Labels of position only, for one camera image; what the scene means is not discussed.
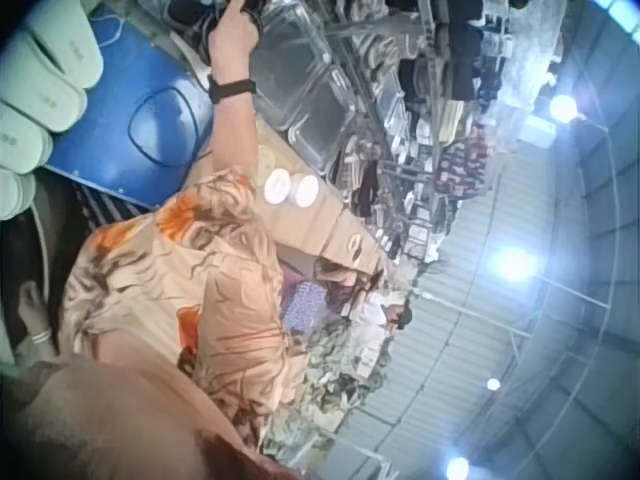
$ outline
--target metal tray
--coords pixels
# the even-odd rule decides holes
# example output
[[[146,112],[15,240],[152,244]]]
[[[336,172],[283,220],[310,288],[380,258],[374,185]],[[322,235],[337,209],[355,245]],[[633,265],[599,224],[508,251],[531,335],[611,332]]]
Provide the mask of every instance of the metal tray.
[[[338,67],[331,67],[309,95],[289,128],[293,149],[319,175],[325,175],[338,154],[355,114],[355,99]]]
[[[269,125],[284,131],[329,68],[331,54],[309,11],[298,2],[273,7],[264,22],[250,63],[258,90],[255,105]]]

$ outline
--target blue cover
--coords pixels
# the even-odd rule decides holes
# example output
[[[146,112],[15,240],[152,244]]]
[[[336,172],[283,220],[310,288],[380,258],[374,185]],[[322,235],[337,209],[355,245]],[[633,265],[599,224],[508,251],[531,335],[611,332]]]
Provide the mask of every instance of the blue cover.
[[[92,17],[113,14],[99,7]],[[91,22],[99,44],[117,19]],[[125,23],[101,48],[104,73],[87,92],[87,111],[55,139],[47,168],[148,208],[183,184],[211,133],[213,108],[195,78]]]

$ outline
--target corrugated roof panel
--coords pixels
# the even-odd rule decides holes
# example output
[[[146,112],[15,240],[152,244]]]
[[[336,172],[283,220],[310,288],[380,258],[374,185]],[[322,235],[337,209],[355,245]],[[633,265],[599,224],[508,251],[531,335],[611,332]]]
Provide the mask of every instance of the corrugated roof panel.
[[[533,340],[525,342],[526,348],[519,351],[519,366],[502,387],[508,389],[512,384],[515,390],[506,391],[490,416],[479,415],[489,399],[498,398],[486,388],[487,380],[501,378],[514,359],[509,328],[526,330],[535,323],[534,308],[541,291],[537,280],[504,280],[497,260],[505,249],[522,248],[538,256],[540,268],[545,268],[555,215],[554,177],[549,152],[523,146],[499,188],[464,204],[451,235],[442,244],[450,259],[448,271],[418,280],[423,291],[503,326],[436,301],[412,299],[414,322],[394,340],[387,381],[362,406],[395,425],[379,452],[402,469],[401,478],[416,470],[429,471],[463,432],[468,436],[465,441],[484,442],[504,431],[513,415],[539,391],[572,338],[570,328],[543,320],[548,323],[546,334],[536,331]],[[573,230],[565,234],[565,245],[584,232],[581,207],[580,201],[573,201],[571,222],[567,222]],[[568,246],[562,251],[563,255],[573,253]],[[576,251],[583,252],[584,246]],[[572,265],[572,285],[579,285],[579,260],[568,263]],[[557,292],[547,303],[554,314],[569,318],[581,308],[575,299]],[[523,338],[515,336],[514,340],[520,344]],[[479,423],[481,432],[473,428]],[[355,478],[366,478],[361,475],[372,468],[367,466]]]

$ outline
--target white slipper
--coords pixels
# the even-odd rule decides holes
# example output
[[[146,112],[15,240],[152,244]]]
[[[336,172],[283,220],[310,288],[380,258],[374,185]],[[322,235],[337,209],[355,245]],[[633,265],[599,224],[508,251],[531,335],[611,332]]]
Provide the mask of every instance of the white slipper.
[[[22,184],[18,175],[0,169],[0,185],[0,220],[9,220],[22,206]]]
[[[27,173],[26,175],[18,175],[18,182],[20,182],[20,188],[22,190],[22,201],[18,207],[15,215],[20,215],[33,203],[33,199],[36,196],[36,177],[33,173]]]
[[[75,88],[19,31],[0,56],[0,98],[52,132],[71,128],[84,113],[87,94]]]
[[[98,83],[104,61],[80,0],[46,0],[29,14],[27,26],[74,85]]]
[[[0,102],[0,167],[25,174],[47,161],[53,140],[49,132]]]
[[[44,135],[44,153],[40,157],[40,162],[38,162],[39,167],[46,165],[51,156],[51,152],[53,152],[53,138],[51,138],[51,135],[49,135],[49,132],[46,130],[44,131]]]

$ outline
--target woman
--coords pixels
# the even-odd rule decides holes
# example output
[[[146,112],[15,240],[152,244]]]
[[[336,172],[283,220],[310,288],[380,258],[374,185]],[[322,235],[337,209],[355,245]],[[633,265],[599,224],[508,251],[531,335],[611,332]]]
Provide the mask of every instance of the woman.
[[[258,34],[242,6],[232,0],[209,39],[220,85],[249,77]],[[258,158],[251,94],[222,99],[215,113],[184,190],[82,248],[61,311],[66,362],[5,383],[9,447],[31,473],[295,478],[255,453],[287,355],[282,273],[248,179]],[[44,322],[29,323],[34,342],[46,339]],[[192,360],[191,379],[179,359]]]

